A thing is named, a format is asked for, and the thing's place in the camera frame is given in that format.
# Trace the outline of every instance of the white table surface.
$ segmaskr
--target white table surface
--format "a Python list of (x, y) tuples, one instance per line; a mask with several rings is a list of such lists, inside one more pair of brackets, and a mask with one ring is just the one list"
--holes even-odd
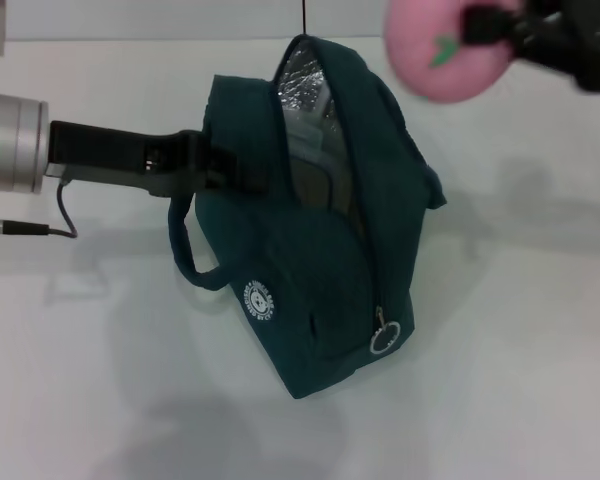
[[(427, 218), (405, 347), (294, 401), (237, 301), (176, 273), (167, 202), (71, 185), (78, 241), (0, 238), (0, 480), (600, 480), (600, 98), (515, 67), (434, 106), (379, 39), (344, 43), (396, 91), (450, 201)], [(214, 73), (270, 78), (286, 44), (9, 44), (0, 93), (199, 128)], [(0, 217), (59, 224), (54, 186), (0, 194)]]

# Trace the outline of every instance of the black cable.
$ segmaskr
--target black cable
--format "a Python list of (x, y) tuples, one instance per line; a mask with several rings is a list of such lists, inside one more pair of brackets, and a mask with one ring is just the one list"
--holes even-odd
[(57, 235), (59, 237), (66, 237), (66, 238), (78, 238), (78, 230), (76, 229), (75, 225), (73, 224), (71, 217), (67, 213), (67, 209), (64, 206), (64, 199), (62, 198), (62, 192), (64, 191), (64, 187), (69, 185), (70, 181), (71, 180), (61, 179), (60, 183), (58, 184), (58, 190), (56, 191), (56, 200), (58, 201), (58, 208), (60, 209), (60, 214), (62, 215), (62, 218), (64, 218), (64, 221), (66, 222), (67, 226), (69, 227), (69, 231), (67, 232), (64, 230), (56, 230), (55, 228), (50, 228), (49, 235)]

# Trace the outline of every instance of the pink ball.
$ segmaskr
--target pink ball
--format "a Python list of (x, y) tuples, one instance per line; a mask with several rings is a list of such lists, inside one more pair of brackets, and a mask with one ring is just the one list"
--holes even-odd
[(507, 70), (511, 51), (505, 42), (461, 47), (445, 65), (432, 67), (437, 41), (460, 42), (462, 12), (470, 5), (501, 5), (517, 10), (522, 0), (391, 0), (385, 41), (391, 65), (414, 93), (441, 103), (461, 102), (493, 85)]

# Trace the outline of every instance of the white logo patch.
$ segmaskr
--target white logo patch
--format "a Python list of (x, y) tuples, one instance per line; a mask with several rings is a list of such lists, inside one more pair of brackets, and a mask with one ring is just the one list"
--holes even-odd
[(273, 318), (276, 309), (269, 289), (257, 280), (247, 283), (244, 287), (244, 304), (253, 318), (260, 321), (269, 321)]

